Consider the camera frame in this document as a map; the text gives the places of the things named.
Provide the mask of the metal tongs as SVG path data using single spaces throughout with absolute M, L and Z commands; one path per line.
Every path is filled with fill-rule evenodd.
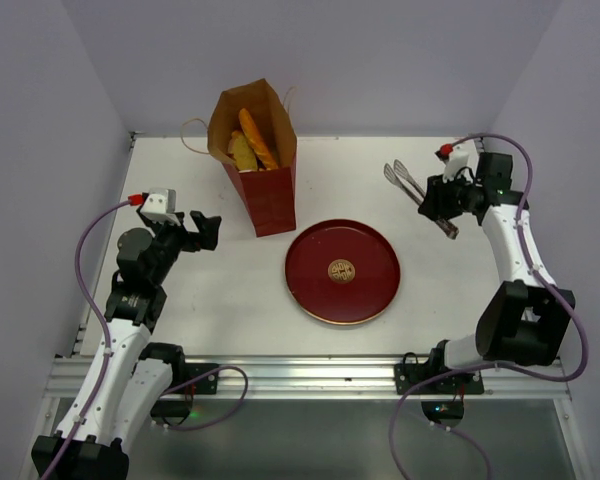
M 385 178 L 403 191 L 419 207 L 425 196 L 424 189 L 415 181 L 406 167 L 395 159 L 392 165 L 386 163 L 383 167 Z M 455 240 L 459 229 L 448 220 L 435 220 L 434 223 L 444 232 L 447 238 Z

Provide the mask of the red paper bag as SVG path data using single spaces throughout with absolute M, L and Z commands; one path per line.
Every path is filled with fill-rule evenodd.
M 228 144 L 233 131 L 242 131 L 238 119 L 241 108 L 246 108 L 252 115 L 278 162 L 277 170 L 266 170 L 258 158 L 257 171 L 237 170 L 228 154 Z M 220 94 L 210 120 L 197 120 L 206 129 L 207 148 L 201 151 L 187 147 L 222 164 L 245 205 L 258 237 L 296 229 L 297 137 L 289 108 L 264 79 L 225 90 Z

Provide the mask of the sliced bread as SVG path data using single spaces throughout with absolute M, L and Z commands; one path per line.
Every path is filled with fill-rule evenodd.
M 258 159 L 242 131 L 233 131 L 228 144 L 228 154 L 238 171 L 257 171 Z

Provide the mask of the long twisted bread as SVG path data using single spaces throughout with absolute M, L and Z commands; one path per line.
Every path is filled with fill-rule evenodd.
M 241 108 L 238 119 L 249 146 L 264 168 L 266 170 L 277 170 L 279 168 L 278 162 L 268 148 L 250 112 L 246 108 Z

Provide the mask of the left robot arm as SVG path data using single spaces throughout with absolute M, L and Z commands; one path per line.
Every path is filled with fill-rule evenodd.
M 117 271 L 104 314 L 100 346 L 73 405 L 54 433 L 34 442 L 31 457 L 43 479 L 124 479 L 144 420 L 165 391 L 188 379 L 180 346 L 151 340 L 166 302 L 162 283 L 182 252 L 217 247 L 221 219 L 149 214 L 117 242 Z

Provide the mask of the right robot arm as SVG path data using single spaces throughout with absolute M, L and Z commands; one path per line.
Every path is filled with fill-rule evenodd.
M 482 363 L 549 366 L 557 357 L 575 306 L 571 291 L 556 287 L 530 228 L 526 191 L 512 189 L 513 158 L 483 152 L 475 169 L 458 145 L 436 153 L 442 174 L 427 180 L 418 211 L 432 221 L 475 216 L 494 255 L 500 286 L 478 320 L 474 334 L 443 340 L 410 379 L 448 392 L 461 375 Z

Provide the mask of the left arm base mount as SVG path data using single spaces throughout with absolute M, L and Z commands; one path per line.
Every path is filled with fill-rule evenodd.
M 217 393 L 217 374 L 210 371 L 217 368 L 217 363 L 186 363 L 184 373 L 178 376 L 172 387 L 203 375 L 197 382 L 180 388 L 175 392 L 175 400 L 158 400 L 151 409 L 150 416 L 155 422 L 167 426 L 180 426 L 194 415 L 194 400 L 197 397 L 212 396 Z

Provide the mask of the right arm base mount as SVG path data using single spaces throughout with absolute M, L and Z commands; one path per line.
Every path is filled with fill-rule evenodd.
M 479 373 L 454 374 L 433 380 L 433 377 L 450 372 L 443 360 L 441 347 L 433 348 L 427 357 L 406 352 L 394 365 L 394 383 L 399 395 L 414 388 L 416 395 L 443 397 L 443 400 L 422 400 L 421 409 L 435 425 L 453 428 L 464 418 L 466 397 L 482 395 L 485 388 Z

